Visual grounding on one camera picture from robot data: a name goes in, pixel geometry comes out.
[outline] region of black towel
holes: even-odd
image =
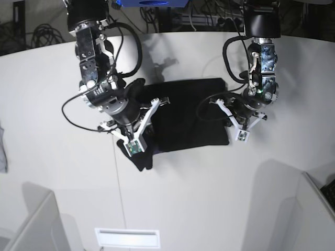
[[[221,78],[174,81],[145,86],[137,101],[149,104],[154,98],[169,97],[170,104],[158,108],[152,116],[154,134],[143,135],[148,148],[144,153],[129,157],[123,141],[117,142],[122,152],[143,171],[152,168],[152,155],[206,145],[228,145],[225,121],[205,122],[196,117],[197,105],[209,95],[225,91]],[[201,117],[222,118],[225,114],[218,105],[206,103],[200,110]]]

